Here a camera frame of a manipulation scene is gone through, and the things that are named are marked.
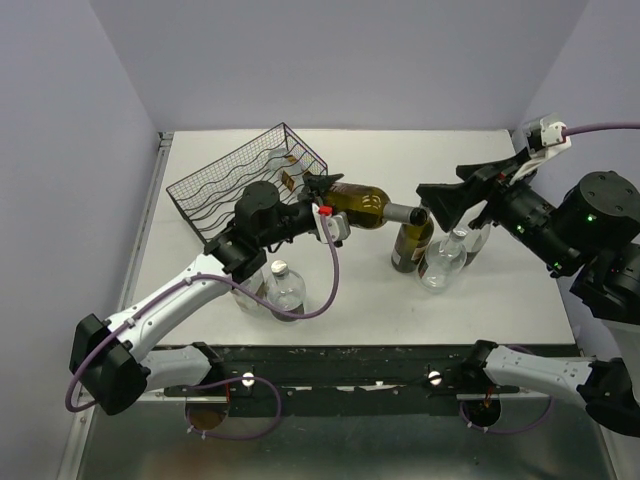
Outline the olive green wine bottle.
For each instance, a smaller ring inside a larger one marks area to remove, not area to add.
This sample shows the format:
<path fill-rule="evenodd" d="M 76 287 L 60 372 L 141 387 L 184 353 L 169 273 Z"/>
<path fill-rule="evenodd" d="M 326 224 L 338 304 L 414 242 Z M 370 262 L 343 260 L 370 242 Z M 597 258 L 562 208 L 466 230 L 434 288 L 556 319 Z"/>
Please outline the olive green wine bottle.
<path fill-rule="evenodd" d="M 428 218 L 425 210 L 393 203 L 384 190 L 374 186 L 336 182 L 323 195 L 323 202 L 345 213 L 350 226 L 367 230 L 388 221 L 422 226 Z"/>

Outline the clear square bottle black label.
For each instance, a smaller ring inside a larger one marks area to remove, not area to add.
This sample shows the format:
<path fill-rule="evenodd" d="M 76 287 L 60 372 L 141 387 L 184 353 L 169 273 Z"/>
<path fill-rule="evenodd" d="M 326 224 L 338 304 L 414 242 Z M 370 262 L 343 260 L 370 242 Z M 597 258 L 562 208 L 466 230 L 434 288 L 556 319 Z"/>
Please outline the clear square bottle black label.
<path fill-rule="evenodd" d="M 268 153 L 267 167 L 291 193 L 299 194 L 304 188 L 304 178 L 310 174 L 308 167 L 285 148 Z"/>

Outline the black wire wine rack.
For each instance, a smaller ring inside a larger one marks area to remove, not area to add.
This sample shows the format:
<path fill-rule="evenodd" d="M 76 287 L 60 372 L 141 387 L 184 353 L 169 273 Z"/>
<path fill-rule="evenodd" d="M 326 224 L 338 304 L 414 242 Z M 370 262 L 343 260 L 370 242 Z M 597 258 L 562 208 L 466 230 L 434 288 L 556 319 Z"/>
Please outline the black wire wine rack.
<path fill-rule="evenodd" d="M 268 153 L 285 148 L 300 159 L 310 174 L 326 175 L 327 164 L 288 125 L 280 123 L 223 157 L 169 185 L 167 193 L 183 220 L 202 243 L 207 243 L 234 215 L 234 205 L 251 183 L 276 186 L 280 200 L 294 203 L 291 193 L 267 167 Z"/>

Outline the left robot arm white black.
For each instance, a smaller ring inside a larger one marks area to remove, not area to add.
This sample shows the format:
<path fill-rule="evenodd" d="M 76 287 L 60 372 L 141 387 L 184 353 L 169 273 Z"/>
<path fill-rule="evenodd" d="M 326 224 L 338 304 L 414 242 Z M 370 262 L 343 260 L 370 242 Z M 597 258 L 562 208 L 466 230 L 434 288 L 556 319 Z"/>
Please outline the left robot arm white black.
<path fill-rule="evenodd" d="M 201 395 L 214 393 L 222 372 L 203 348 L 187 346 L 175 354 L 154 354 L 154 347 L 199 308 L 232 290 L 261 303 L 262 298 L 243 284 L 265 264 L 272 245 L 314 232 L 334 250 L 348 236 L 347 222 L 334 215 L 324 198 L 340 178 L 304 177 L 304 191 L 291 204 L 283 203 L 278 188 L 268 181 L 249 184 L 234 206 L 233 219 L 184 271 L 105 320 L 94 314 L 83 318 L 73 337 L 67 410 L 84 409 L 72 400 L 78 385 L 108 415 L 123 412 L 148 390 L 190 385 Z"/>

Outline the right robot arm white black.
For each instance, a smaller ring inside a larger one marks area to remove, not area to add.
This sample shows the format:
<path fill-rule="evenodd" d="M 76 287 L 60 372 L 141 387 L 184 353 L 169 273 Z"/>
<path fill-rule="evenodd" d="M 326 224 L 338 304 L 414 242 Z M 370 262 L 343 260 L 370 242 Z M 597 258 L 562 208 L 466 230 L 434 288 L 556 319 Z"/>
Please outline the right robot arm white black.
<path fill-rule="evenodd" d="M 513 386 L 582 407 L 599 425 L 639 434 L 639 193 L 613 171 L 585 175 L 559 206 L 517 172 L 526 151 L 495 162 L 459 165 L 458 184 L 420 184 L 416 192 L 449 232 L 478 203 L 473 228 L 504 228 L 544 262 L 554 278 L 571 277 L 578 297 L 616 339 L 609 361 L 557 359 L 479 340 L 460 367 L 469 390 Z"/>

